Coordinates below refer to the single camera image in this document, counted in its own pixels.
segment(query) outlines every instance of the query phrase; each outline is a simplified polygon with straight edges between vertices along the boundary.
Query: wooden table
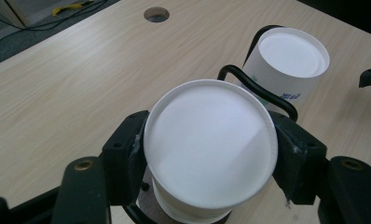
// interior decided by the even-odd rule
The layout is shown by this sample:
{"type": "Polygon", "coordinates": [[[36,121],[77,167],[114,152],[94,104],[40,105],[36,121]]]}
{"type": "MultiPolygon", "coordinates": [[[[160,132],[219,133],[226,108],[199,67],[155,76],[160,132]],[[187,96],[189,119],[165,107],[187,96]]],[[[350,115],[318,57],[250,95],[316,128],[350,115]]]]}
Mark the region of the wooden table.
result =
{"type": "MultiPolygon", "coordinates": [[[[371,68],[370,34],[295,0],[123,0],[0,63],[0,196],[13,207],[59,186],[65,166],[99,155],[129,114],[226,64],[242,66],[269,24],[314,35],[331,56],[298,123],[328,146],[328,159],[371,165],[371,87],[358,88],[371,68]],[[150,7],[169,19],[145,20],[150,7]]],[[[271,179],[228,223],[319,223],[317,205],[289,208],[271,179]]],[[[115,223],[131,223],[113,210],[115,223]]]]}

